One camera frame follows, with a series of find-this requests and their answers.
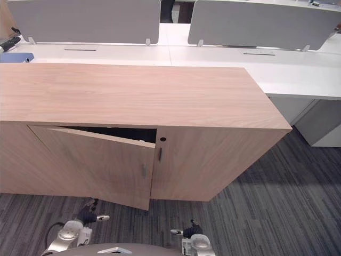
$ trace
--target white desk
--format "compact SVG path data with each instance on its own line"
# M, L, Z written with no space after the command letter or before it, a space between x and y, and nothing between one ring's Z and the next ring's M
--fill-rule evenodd
M189 24L162 23L159 43L151 46L98 44L80 46L96 51L66 51L65 44L21 42L12 52L32 52L33 62L245 67L269 96L341 100L341 34L329 39L318 51L295 52L196 47L187 43L188 31Z

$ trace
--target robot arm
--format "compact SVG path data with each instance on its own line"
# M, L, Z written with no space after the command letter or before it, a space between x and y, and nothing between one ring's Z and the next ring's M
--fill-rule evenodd
M182 254L186 256L215 256L211 243L202 232L202 228L191 220L192 227L185 230L172 229L174 235L180 235L182 239Z
M78 239L77 247L87 245L91 239L92 229L85 226L92 222L109 220L110 218L108 215L96 215L94 213L97 203L98 199L92 199L79 211L75 220L66 222L58 232L57 238L43 252L42 256L65 251L76 239Z

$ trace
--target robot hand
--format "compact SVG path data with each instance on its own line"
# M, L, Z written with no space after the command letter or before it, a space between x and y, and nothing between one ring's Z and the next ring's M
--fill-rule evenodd
M96 222L96 221L104 221L109 220L108 215L96 215L94 211L96 210L96 206L98 203L98 199L91 199L77 214L76 220L83 223L83 226Z

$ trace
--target cabinet door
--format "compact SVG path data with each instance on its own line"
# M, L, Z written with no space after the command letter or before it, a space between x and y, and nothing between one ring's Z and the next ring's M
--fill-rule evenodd
M149 207L154 143L64 127L30 128L65 164L64 181L77 195L147 210ZM58 180L61 188L63 180Z
M288 130L161 127L151 198L209 201Z
M0 122L0 192L81 196L67 175L28 125Z

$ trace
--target wooden cabinet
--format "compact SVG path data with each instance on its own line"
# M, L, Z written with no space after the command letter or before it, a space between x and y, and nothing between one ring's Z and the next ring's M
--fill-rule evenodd
M0 0L0 39L14 36L12 27L17 27L12 14L7 6L7 0Z
M291 130L242 68L0 65L0 190L208 201Z

